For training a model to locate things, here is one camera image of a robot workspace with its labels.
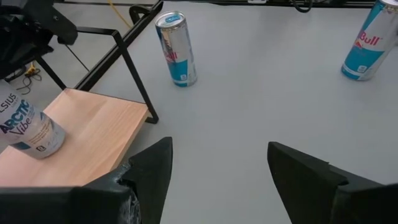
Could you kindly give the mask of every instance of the floor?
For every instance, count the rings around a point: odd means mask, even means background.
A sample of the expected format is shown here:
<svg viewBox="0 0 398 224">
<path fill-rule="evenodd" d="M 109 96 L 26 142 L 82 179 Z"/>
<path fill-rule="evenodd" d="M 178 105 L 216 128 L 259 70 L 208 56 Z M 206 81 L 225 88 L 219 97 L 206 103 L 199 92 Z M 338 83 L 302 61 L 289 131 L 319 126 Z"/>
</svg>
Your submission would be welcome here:
<svg viewBox="0 0 398 224">
<path fill-rule="evenodd" d="M 57 7 L 79 26 L 126 31 L 107 7 Z M 267 165 L 269 141 L 382 184 L 398 182 L 398 48 L 369 82 L 340 72 L 369 9 L 301 14 L 291 7 L 165 2 L 162 11 L 170 10 L 187 17 L 195 85 L 173 85 L 153 23 L 129 46 L 160 121 L 143 125 L 126 157 L 164 136 L 174 141 L 162 223 L 290 223 Z M 90 67 L 113 45 L 79 39 L 73 50 Z M 45 59 L 68 86 L 85 74 L 62 46 Z M 44 96 L 39 85 L 53 95 Z M 60 91 L 51 80 L 33 88 L 27 97 L 41 107 Z M 142 100 L 121 58 L 91 91 Z"/>
</svg>

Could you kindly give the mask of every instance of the can lid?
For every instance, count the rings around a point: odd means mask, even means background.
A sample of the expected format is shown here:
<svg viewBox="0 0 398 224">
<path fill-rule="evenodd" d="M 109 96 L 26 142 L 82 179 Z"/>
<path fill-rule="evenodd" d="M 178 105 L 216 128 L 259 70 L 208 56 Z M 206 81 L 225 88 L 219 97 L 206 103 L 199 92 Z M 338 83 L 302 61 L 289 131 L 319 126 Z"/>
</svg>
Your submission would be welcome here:
<svg viewBox="0 0 398 224">
<path fill-rule="evenodd" d="M 185 16 L 181 12 L 170 11 L 159 15 L 155 20 L 155 24 L 161 28 L 172 28 L 179 25 L 184 20 Z"/>
</svg>

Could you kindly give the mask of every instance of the red bull logo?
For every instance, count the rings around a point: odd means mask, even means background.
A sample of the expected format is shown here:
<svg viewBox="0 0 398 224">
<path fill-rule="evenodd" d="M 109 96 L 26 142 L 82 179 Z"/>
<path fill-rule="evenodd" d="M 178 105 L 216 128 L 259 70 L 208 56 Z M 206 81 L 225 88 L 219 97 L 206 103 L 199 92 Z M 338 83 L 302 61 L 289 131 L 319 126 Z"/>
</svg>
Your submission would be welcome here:
<svg viewBox="0 0 398 224">
<path fill-rule="evenodd" d="M 357 38 L 357 39 L 355 40 L 354 45 L 357 46 L 357 47 L 359 47 L 359 48 L 362 48 L 364 44 L 366 44 L 366 45 L 371 45 L 371 46 L 376 46 L 377 43 L 379 42 L 379 40 L 381 40 L 381 39 L 382 39 L 382 38 L 376 37 L 376 36 L 368 37 L 368 36 L 366 35 L 366 32 L 365 32 L 365 31 L 362 31 L 362 33 L 361 33 L 361 35 L 359 36 L 359 38 Z"/>
</svg>

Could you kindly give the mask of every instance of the wooden board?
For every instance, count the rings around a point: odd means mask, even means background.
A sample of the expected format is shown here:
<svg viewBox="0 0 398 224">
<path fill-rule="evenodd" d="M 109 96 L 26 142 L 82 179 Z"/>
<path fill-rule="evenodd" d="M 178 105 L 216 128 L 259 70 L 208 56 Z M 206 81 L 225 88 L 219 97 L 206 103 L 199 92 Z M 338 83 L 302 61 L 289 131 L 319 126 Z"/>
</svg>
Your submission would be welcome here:
<svg viewBox="0 0 398 224">
<path fill-rule="evenodd" d="M 67 135 L 37 160 L 8 146 L 0 154 L 0 186 L 85 185 L 115 168 L 147 118 L 143 103 L 66 89 L 44 110 Z"/>
</svg>

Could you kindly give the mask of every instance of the celsius arctic vibe can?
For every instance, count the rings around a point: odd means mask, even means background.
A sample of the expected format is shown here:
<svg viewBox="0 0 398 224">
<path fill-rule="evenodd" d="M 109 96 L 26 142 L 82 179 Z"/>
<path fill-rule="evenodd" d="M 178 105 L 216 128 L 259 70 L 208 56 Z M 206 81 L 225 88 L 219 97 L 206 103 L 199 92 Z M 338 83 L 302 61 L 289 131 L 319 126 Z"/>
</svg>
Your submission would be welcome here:
<svg viewBox="0 0 398 224">
<path fill-rule="evenodd" d="M 173 82 L 178 86 L 193 85 L 197 71 L 185 16 L 178 11 L 165 12 L 156 18 L 155 26 Z"/>
<path fill-rule="evenodd" d="M 365 20 L 341 68 L 354 80 L 372 78 L 397 42 L 398 2 L 378 0 Z"/>
<path fill-rule="evenodd" d="M 65 131 L 1 80 L 0 138 L 21 152 L 41 159 L 59 149 Z"/>
</svg>

